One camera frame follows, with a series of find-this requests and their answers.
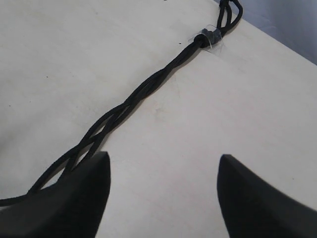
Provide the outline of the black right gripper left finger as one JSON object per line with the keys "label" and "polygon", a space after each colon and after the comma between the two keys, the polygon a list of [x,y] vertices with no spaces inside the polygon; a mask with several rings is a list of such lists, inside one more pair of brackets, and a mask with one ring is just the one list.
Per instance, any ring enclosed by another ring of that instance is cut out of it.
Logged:
{"label": "black right gripper left finger", "polygon": [[110,158],[99,152],[70,175],[0,212],[2,238],[94,238],[110,191]]}

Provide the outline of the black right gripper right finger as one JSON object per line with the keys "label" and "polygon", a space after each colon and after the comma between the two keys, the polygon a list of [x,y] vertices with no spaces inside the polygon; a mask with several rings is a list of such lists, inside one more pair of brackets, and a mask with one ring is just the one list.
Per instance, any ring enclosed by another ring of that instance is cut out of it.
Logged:
{"label": "black right gripper right finger", "polygon": [[231,238],[315,238],[317,212],[280,192],[232,155],[222,155],[217,196]]}

